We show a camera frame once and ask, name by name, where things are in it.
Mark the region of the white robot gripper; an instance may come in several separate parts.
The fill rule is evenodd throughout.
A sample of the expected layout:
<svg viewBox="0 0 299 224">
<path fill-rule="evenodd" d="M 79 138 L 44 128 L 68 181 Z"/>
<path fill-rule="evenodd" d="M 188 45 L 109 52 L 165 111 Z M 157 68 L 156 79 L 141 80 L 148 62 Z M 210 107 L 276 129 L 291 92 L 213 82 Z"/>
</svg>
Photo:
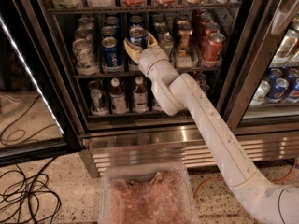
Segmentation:
<svg viewBox="0 0 299 224">
<path fill-rule="evenodd" d="M 147 49 L 143 50 L 131 44 L 127 38 L 123 40 L 124 48 L 132 61 L 139 64 L 139 70 L 145 77 L 164 77 L 170 72 L 168 56 L 158 47 L 158 42 L 152 33 L 147 32 L 147 36 Z"/>
</svg>

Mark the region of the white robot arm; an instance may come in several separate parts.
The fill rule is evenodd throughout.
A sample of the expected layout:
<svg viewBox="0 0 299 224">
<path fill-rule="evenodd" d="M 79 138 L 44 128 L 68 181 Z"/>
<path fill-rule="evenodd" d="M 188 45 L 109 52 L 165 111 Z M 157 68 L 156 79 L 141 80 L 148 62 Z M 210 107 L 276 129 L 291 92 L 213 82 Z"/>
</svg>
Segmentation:
<svg viewBox="0 0 299 224">
<path fill-rule="evenodd" d="M 151 91 L 163 111 L 173 116 L 189 110 L 197 129 L 230 191 L 262 224 L 299 224 L 299 187 L 269 181 L 192 76 L 179 73 L 153 36 L 141 48 L 123 41 L 129 57 L 151 81 Z"/>
</svg>

